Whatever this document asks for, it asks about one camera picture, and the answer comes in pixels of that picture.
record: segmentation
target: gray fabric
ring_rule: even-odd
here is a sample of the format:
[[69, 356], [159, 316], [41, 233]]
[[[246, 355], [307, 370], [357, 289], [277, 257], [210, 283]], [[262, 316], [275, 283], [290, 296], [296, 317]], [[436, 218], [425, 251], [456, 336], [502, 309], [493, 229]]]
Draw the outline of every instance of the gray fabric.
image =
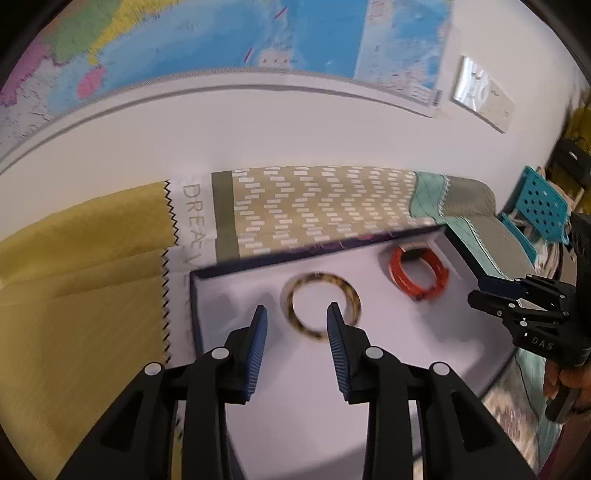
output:
[[482, 245], [509, 279], [535, 275], [534, 267], [519, 240], [496, 217], [475, 216], [469, 220]]
[[448, 177], [448, 179], [449, 191], [442, 208], [444, 216], [495, 216], [495, 194], [486, 184], [460, 177]]

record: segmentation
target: blue plastic basket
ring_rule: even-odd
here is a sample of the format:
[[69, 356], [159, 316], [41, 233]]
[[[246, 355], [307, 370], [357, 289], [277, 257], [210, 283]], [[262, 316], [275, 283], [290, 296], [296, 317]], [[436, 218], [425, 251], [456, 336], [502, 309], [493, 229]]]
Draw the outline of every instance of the blue plastic basket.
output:
[[542, 238], [568, 245], [569, 237], [564, 230], [568, 218], [566, 200], [532, 168], [525, 168], [524, 177], [515, 208]]

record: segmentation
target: yellow fabric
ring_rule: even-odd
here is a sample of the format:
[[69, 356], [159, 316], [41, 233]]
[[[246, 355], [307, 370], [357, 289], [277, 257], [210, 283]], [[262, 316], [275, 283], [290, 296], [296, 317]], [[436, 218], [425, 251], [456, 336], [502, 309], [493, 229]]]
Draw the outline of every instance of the yellow fabric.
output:
[[2, 285], [81, 270], [174, 244], [165, 183], [95, 198], [0, 242]]
[[0, 242], [0, 424], [53, 480], [110, 403], [164, 360], [164, 183], [91, 200]]

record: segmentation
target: orange watch strap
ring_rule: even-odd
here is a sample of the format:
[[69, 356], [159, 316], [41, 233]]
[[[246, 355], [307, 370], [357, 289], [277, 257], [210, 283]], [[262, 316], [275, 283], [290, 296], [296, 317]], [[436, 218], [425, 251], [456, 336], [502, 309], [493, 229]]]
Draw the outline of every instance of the orange watch strap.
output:
[[449, 281], [449, 270], [443, 265], [439, 257], [430, 248], [424, 249], [419, 258], [422, 258], [435, 273], [436, 281], [431, 288], [422, 288], [414, 283], [404, 272], [404, 250], [396, 247], [390, 258], [390, 275], [396, 285], [414, 300], [432, 299], [439, 295]]

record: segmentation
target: patterned fabric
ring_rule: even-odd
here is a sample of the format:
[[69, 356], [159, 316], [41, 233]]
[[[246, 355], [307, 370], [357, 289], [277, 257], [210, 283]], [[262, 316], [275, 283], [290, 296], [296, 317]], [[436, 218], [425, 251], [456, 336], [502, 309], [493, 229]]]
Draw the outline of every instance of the patterned fabric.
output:
[[232, 173], [241, 258], [434, 225], [408, 211], [416, 174], [373, 167], [268, 167]]

